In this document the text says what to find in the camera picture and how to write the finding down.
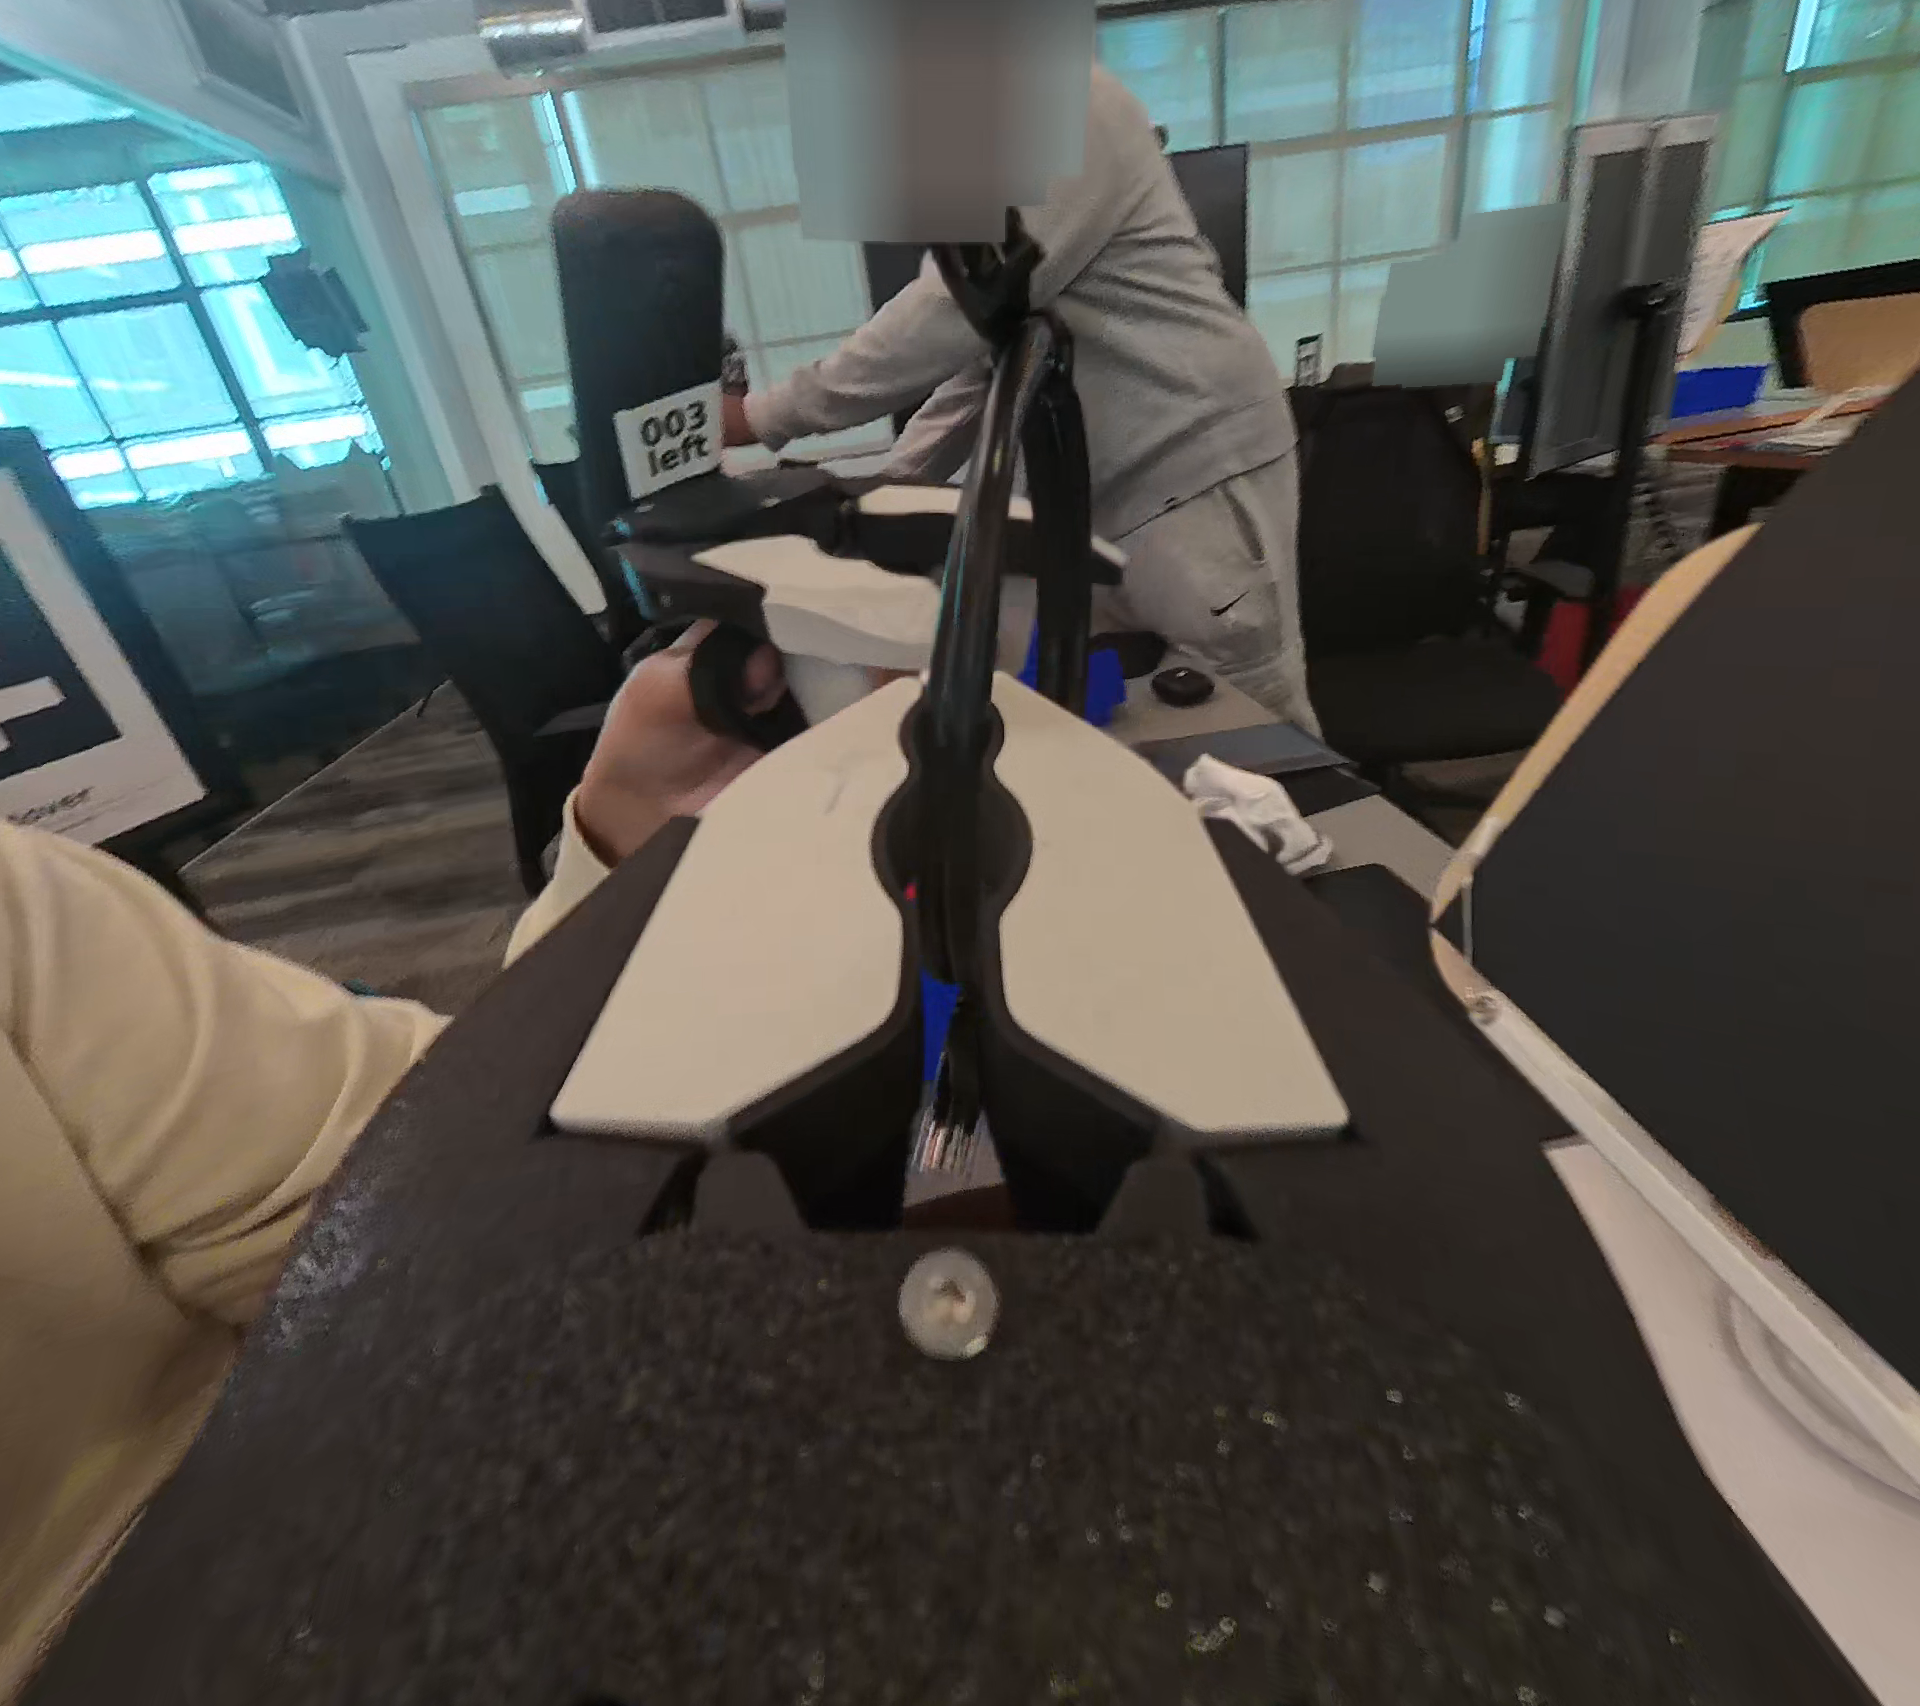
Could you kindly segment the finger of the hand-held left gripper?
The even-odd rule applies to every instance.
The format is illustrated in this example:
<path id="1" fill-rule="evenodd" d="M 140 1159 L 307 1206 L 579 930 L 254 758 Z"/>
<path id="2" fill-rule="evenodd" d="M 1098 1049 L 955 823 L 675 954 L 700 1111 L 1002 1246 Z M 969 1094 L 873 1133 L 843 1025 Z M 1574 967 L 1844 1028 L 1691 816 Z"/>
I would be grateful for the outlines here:
<path id="1" fill-rule="evenodd" d="M 846 491 L 838 510 L 838 556 L 861 560 L 903 576 L 940 579 L 949 567 L 949 547 L 967 489 L 935 483 L 859 483 Z M 1054 561 L 1054 533 L 1048 520 L 1037 520 L 1034 503 L 1021 491 L 1011 495 L 1005 529 L 998 536 L 997 571 L 1000 577 L 1034 581 Z"/>
<path id="2" fill-rule="evenodd" d="M 944 593 L 929 574 L 833 556 L 800 533 L 711 544 L 693 560 L 761 590 L 767 635 L 789 657 L 897 674 L 932 664 Z"/>

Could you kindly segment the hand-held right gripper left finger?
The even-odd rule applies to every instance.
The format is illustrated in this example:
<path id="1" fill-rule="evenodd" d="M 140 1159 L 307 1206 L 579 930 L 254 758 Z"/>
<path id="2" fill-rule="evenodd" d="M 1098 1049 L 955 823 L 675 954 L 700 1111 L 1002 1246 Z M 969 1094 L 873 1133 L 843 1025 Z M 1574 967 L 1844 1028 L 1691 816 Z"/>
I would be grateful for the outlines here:
<path id="1" fill-rule="evenodd" d="M 901 1223 L 924 1041 L 882 828 L 920 692 L 901 676 L 806 727 L 672 844 L 555 1132 L 759 1153 L 816 1228 Z"/>

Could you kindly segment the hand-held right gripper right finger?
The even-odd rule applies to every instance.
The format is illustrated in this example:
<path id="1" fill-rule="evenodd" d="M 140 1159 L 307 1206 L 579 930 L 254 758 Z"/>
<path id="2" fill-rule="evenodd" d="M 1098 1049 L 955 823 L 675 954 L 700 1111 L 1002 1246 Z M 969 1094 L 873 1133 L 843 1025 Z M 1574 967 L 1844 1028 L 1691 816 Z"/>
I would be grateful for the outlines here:
<path id="1" fill-rule="evenodd" d="M 1163 1151 L 1349 1132 L 1349 1101 L 1200 812 L 1002 671 L 975 892 L 981 1107 L 1021 1226 L 1093 1231 Z"/>

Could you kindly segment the black monitor on arm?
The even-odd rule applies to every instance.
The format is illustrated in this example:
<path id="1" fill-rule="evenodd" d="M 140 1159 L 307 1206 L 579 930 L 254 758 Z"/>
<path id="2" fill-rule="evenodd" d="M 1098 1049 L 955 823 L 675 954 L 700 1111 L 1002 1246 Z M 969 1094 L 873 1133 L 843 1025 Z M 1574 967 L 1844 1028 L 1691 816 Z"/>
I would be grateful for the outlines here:
<path id="1" fill-rule="evenodd" d="M 1567 231 L 1522 468 L 1536 483 L 1610 460 L 1591 510 L 1583 666 L 1594 664 L 1618 613 L 1645 447 L 1675 382 L 1717 131 L 1717 111 L 1684 111 L 1598 119 L 1568 134 Z"/>

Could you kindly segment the person's left hand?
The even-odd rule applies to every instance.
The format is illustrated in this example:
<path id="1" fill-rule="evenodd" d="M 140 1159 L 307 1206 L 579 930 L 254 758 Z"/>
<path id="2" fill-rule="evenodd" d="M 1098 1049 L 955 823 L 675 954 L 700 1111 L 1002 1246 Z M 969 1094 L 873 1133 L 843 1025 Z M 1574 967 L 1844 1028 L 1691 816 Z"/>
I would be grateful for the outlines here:
<path id="1" fill-rule="evenodd" d="M 699 816 L 762 758 L 755 743 L 700 719 L 691 666 L 712 630 L 699 619 L 643 657 L 607 712 L 572 797 L 572 822 L 611 869 L 672 822 Z"/>

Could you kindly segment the white crumpled glove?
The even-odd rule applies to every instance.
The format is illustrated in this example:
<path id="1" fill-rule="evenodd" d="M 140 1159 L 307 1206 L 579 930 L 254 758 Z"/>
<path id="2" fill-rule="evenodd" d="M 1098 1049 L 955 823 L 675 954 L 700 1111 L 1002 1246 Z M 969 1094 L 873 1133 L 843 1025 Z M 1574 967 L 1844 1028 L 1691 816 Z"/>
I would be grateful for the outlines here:
<path id="1" fill-rule="evenodd" d="M 1304 878 L 1330 863 L 1332 839 L 1310 823 L 1282 782 L 1199 756 L 1179 783 L 1205 822 L 1237 829 L 1287 875 Z"/>

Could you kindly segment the white bar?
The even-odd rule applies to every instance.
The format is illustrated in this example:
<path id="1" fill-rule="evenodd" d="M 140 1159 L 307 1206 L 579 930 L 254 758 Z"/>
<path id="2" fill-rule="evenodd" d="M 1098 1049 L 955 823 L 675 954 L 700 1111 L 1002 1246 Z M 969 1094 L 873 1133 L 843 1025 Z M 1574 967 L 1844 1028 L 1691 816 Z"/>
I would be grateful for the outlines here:
<path id="1" fill-rule="evenodd" d="M 1839 1400 L 1888 1454 L 1917 1454 L 1919 1394 L 1775 1252 L 1762 1250 L 1733 1211 L 1636 1119 L 1494 988 L 1438 928 L 1430 930 L 1438 974 L 1503 1057 L 1675 1228 L 1687 1246 L 1755 1318 Z"/>

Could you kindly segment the black board with wooden rim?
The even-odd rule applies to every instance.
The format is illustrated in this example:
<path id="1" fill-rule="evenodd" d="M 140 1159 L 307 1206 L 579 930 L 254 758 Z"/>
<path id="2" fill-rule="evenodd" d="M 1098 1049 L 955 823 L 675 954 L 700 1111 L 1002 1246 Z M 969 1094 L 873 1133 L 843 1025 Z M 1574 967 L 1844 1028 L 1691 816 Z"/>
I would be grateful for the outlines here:
<path id="1" fill-rule="evenodd" d="M 1917 377 L 1672 565 L 1436 922 L 1904 1379 L 1919 1354 Z"/>

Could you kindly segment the black and white marker poster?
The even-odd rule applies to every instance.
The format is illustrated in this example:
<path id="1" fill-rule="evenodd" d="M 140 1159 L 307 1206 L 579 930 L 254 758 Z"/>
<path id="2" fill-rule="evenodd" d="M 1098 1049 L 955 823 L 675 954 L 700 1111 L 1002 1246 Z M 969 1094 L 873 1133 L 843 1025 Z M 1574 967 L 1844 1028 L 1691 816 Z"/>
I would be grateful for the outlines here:
<path id="1" fill-rule="evenodd" d="M 158 631 L 39 440 L 3 432 L 3 816 L 106 845 L 221 786 Z"/>

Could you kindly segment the wooden table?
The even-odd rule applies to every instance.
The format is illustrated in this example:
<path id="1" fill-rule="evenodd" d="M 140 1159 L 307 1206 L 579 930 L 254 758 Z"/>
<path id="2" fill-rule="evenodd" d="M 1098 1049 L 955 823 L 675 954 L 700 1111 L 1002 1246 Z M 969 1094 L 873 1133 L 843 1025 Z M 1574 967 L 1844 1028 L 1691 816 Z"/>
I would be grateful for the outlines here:
<path id="1" fill-rule="evenodd" d="M 1890 385 L 1853 388 L 1807 403 L 1771 401 L 1698 415 L 1670 425 L 1652 443 L 1675 466 L 1801 472 L 1846 446 L 1890 395 Z"/>

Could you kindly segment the black chair with wooden back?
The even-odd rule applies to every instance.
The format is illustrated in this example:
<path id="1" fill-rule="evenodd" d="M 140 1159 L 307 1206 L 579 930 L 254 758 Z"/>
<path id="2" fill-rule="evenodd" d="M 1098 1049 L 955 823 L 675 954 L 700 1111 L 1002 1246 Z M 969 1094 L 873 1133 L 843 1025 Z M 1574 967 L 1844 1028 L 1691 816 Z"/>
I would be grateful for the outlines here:
<path id="1" fill-rule="evenodd" d="M 1888 391 L 1917 370 L 1917 257 L 1768 278 L 1762 306 L 1784 394 Z"/>

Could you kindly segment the small black wall speaker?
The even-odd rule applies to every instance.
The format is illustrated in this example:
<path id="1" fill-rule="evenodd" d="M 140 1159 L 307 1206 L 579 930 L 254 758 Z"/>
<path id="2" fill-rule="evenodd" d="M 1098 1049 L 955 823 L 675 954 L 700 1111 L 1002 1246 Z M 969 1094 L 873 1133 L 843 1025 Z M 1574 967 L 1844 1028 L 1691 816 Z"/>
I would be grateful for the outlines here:
<path id="1" fill-rule="evenodd" d="M 345 278 L 305 247 L 272 254 L 259 288 L 300 347 L 329 360 L 365 350 L 368 322 Z"/>

